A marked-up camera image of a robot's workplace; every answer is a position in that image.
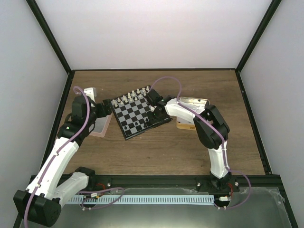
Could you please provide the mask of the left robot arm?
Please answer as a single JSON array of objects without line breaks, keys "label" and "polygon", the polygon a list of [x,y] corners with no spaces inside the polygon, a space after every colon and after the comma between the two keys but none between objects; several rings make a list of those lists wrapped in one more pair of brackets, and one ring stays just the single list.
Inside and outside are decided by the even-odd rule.
[{"label": "left robot arm", "polygon": [[26,190],[16,191],[13,201],[24,220],[51,227],[63,206],[78,192],[93,191],[97,186],[95,171],[79,167],[63,183],[61,176],[84,139],[93,131],[98,118],[112,113],[110,101],[95,103],[90,96],[76,96],[72,112],[60,127],[51,154]]}]

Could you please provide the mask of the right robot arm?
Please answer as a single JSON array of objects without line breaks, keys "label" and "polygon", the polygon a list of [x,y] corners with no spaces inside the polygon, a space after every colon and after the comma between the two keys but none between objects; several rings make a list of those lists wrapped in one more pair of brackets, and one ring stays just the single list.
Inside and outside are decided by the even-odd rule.
[{"label": "right robot arm", "polygon": [[175,116],[194,124],[198,138],[208,149],[210,158],[210,182],[216,191],[228,186],[231,171],[227,159],[228,124],[214,105],[198,105],[181,101],[178,97],[160,96],[154,89],[146,95],[151,111],[149,119],[158,121]]}]

